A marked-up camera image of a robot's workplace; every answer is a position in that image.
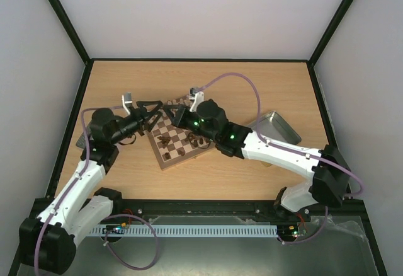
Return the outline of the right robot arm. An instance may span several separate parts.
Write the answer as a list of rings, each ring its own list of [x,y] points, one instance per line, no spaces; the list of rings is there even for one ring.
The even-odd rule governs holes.
[[[186,105],[164,105],[171,123],[211,140],[228,157],[262,161],[292,171],[304,178],[284,187],[275,200],[275,214],[289,220],[296,212],[320,204],[340,208],[349,182],[348,165],[335,147],[298,147],[258,134],[256,130],[228,120],[213,100],[201,102],[195,111]]]

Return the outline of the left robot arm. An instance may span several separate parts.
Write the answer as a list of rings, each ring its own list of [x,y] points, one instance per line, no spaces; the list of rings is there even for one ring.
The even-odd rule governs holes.
[[[114,108],[92,108],[91,121],[82,124],[84,149],[76,170],[50,204],[20,228],[21,262],[41,271],[63,274],[71,266],[77,249],[90,231],[118,210],[120,192],[111,189],[90,193],[108,174],[119,154],[117,147],[136,134],[151,132],[160,119],[161,101],[122,100],[127,116]]]

